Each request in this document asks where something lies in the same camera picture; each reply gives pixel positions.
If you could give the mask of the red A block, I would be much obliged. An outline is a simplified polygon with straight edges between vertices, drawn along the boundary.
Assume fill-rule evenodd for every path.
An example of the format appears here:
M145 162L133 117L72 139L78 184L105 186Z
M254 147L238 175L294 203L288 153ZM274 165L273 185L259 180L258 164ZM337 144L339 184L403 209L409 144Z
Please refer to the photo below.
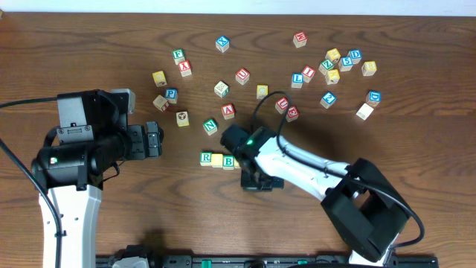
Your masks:
M222 106L221 111L225 120L232 119L235 116L235 109L232 103L225 104L224 106Z

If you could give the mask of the yellow 8 block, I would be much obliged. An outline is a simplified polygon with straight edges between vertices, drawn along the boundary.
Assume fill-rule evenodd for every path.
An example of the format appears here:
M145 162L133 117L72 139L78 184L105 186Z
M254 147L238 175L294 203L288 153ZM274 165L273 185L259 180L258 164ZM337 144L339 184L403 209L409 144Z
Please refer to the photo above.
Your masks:
M377 71L377 66L375 61L366 61L363 63L361 67L361 72L362 75L367 77L367 76L373 76Z

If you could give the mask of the red u block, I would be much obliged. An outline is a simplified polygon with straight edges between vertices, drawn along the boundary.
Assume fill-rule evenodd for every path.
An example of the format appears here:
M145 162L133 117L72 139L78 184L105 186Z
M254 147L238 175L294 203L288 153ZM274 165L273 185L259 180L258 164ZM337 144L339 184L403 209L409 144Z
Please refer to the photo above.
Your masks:
M250 79L250 73L245 69L241 68L237 73L236 73L236 81L241 84L245 85L249 79Z
M289 106L289 100L286 97L282 97L275 103L275 109L280 113L283 114Z

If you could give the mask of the green R block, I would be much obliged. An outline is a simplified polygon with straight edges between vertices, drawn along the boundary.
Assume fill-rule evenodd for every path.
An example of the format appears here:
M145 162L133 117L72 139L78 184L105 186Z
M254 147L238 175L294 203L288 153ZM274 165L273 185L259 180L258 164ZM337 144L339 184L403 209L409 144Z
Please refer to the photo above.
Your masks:
M211 166L212 164L212 152L201 152L199 164L201 166Z

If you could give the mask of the blue d block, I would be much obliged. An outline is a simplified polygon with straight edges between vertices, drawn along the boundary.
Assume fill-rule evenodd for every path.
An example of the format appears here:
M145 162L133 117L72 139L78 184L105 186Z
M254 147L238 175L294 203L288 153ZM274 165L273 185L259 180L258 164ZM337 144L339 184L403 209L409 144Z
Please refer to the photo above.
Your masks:
M362 59L362 54L360 49L349 50L347 56L352 60L353 65L358 64Z
M366 97L365 103L371 107L376 107L380 104L382 100L381 92L369 91Z

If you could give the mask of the green B block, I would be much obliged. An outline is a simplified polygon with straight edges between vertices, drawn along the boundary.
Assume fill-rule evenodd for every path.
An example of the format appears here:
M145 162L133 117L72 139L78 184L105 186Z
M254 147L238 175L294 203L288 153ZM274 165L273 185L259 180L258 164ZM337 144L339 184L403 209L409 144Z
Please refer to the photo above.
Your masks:
M222 158L222 168L224 170L233 170L234 169L234 157L229 155L224 155Z

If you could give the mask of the blue L block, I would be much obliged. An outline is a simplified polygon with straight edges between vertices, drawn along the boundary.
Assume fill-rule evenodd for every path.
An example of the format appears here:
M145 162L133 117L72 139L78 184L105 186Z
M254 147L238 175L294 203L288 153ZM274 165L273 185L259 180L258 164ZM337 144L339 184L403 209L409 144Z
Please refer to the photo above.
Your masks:
M292 74L292 84L293 89L300 89L304 84L303 74L302 73L293 73Z

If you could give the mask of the plain white block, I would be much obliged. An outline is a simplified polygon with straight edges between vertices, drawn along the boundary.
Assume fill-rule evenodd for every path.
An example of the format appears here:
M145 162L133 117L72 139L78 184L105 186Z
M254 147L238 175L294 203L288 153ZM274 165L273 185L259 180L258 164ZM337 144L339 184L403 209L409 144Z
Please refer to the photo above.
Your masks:
M362 120L367 120L369 116L372 114L374 111L374 108L367 103L364 103L359 110L357 111L356 115L362 119Z

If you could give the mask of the yellow block left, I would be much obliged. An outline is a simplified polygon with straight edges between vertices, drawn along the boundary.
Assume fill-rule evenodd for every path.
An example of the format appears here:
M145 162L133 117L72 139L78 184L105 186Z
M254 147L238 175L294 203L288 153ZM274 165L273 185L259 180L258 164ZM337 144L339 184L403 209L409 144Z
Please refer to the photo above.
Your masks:
M157 72L152 73L152 78L153 78L154 83L157 87L167 85L167 79L166 79L165 74L164 74L163 71L157 71Z

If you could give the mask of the blue D block upper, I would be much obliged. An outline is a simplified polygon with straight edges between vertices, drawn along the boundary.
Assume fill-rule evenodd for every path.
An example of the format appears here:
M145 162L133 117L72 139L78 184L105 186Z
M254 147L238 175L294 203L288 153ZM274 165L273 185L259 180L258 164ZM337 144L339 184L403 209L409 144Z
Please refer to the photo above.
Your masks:
M347 56L352 60L353 65L358 64L362 59L362 54L360 49L349 50Z

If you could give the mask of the red I block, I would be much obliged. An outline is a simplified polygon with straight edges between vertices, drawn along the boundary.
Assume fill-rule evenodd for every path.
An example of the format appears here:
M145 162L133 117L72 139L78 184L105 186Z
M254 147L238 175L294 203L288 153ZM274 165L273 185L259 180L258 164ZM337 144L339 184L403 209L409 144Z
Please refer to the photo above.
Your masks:
M309 83L312 78L315 76L316 70L310 66L305 66L301 74L303 75L303 80L305 83Z

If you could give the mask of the red Y block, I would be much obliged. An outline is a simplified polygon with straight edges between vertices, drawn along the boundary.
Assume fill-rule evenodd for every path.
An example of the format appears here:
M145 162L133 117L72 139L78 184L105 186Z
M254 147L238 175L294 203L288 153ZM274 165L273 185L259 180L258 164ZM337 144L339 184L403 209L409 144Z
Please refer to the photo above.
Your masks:
M192 74L191 64L188 60L185 60L178 64L182 77L186 77Z

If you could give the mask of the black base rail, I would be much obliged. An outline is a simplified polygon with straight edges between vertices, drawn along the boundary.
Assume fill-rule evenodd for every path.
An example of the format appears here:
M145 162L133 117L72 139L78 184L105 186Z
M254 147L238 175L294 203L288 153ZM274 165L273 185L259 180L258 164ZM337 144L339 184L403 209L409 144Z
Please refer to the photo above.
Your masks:
M189 255L111 256L98 257L97 268L158 267L158 268L287 268L287 267L371 267L369 262L352 263L343 255L317 257L193 257Z

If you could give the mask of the yellow O block placed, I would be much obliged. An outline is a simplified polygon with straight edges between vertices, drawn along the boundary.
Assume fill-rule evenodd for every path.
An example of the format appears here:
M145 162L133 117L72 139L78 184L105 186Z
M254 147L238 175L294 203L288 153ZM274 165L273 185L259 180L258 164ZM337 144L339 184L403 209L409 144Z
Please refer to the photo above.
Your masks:
M211 155L211 166L214 168L222 168L223 166L223 155L219 153L213 153Z

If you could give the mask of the blue D block lower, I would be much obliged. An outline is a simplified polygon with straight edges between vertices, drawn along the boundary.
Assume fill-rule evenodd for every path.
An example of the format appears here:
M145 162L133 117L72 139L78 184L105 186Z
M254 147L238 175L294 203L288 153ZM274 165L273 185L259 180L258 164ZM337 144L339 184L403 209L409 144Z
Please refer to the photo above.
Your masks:
M371 107L376 107L380 104L382 100L381 92L369 91L366 97L365 103Z

